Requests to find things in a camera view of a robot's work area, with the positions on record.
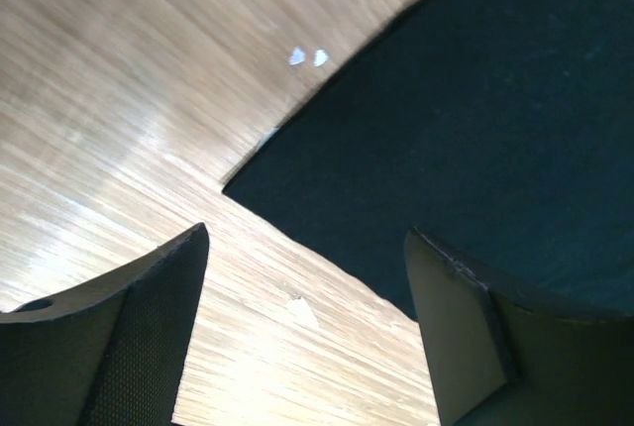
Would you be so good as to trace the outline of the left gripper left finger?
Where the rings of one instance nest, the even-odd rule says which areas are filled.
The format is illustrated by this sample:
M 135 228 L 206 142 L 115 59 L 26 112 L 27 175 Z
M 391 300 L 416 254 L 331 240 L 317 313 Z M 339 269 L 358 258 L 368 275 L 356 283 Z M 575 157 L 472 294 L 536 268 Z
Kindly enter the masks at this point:
M 208 254 L 199 223 L 2 313 L 2 424 L 171 424 Z

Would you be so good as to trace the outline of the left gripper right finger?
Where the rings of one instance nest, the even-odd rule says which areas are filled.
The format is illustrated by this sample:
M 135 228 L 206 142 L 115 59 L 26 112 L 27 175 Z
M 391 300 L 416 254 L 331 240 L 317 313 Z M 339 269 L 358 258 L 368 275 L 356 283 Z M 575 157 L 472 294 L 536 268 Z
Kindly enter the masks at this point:
M 404 255 L 444 425 L 629 425 L 633 318 L 411 230 Z

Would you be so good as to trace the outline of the black t shirt blue logo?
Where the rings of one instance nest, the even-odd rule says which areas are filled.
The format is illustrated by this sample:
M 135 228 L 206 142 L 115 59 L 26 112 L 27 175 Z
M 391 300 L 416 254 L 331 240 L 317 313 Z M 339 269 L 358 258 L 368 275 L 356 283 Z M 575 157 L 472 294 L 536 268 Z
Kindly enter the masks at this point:
M 406 315 L 411 228 L 633 309 L 633 0 L 422 0 L 225 194 Z

